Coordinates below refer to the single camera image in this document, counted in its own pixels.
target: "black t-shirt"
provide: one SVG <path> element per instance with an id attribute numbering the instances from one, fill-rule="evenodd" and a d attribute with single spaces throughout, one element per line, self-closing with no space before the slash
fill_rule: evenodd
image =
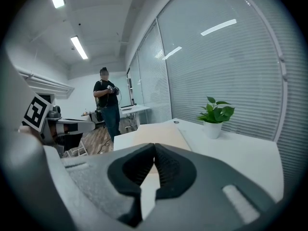
<path id="1" fill-rule="evenodd" d="M 105 80 L 102 80 L 102 82 L 97 81 L 95 83 L 93 91 L 106 90 L 106 89 L 110 89 L 111 87 L 113 88 L 115 86 L 110 81 L 105 81 Z M 102 97 L 99 97 L 99 100 L 100 100 L 100 107 L 101 108 L 104 108 L 106 106 L 117 105 L 117 97 L 116 97 L 115 92 L 103 95 Z"/>

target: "wooden floor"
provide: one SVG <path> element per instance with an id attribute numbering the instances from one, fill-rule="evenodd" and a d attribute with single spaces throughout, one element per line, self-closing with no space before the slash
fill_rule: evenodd
<path id="1" fill-rule="evenodd" d="M 130 127 L 128 129 L 125 129 L 125 127 L 128 127 L 130 125 L 129 122 L 134 127 L 133 128 Z M 121 134 L 133 132 L 133 131 L 135 131 L 135 128 L 136 128 L 135 120 L 129 120 L 128 118 L 123 118 L 123 119 L 120 120 L 119 130 L 120 130 Z M 89 155 L 112 152 L 113 149 L 114 149 L 114 145 L 113 145 L 112 141 L 110 140 L 110 136 L 109 136 L 107 128 L 103 128 L 102 126 L 99 126 L 94 131 L 84 133 L 81 140 L 82 140 L 85 148 L 87 149 L 87 152 L 88 152 Z M 78 151 L 75 151 L 74 153 L 72 153 L 72 151 L 74 151 L 76 149 L 77 148 L 72 148 L 71 151 L 69 152 L 70 155 L 77 156 Z"/>

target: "person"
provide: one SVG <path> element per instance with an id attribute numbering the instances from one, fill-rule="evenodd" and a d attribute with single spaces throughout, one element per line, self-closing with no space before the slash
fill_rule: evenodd
<path id="1" fill-rule="evenodd" d="M 117 102 L 117 95 L 120 91 L 112 82 L 108 80 L 109 73 L 107 68 L 100 70 L 101 80 L 97 81 L 94 86 L 93 95 L 99 98 L 99 107 L 101 108 L 102 116 L 105 120 L 109 135 L 112 142 L 115 136 L 120 135 L 120 112 Z"/>

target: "white pot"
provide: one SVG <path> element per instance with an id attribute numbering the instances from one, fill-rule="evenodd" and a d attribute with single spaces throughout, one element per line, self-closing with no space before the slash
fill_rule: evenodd
<path id="1" fill-rule="evenodd" d="M 220 131 L 221 131 L 221 127 L 222 127 L 222 123 L 209 123 L 209 122 L 203 122 L 204 125 L 204 133 L 206 134 L 206 136 L 210 139 L 217 139 Z"/>

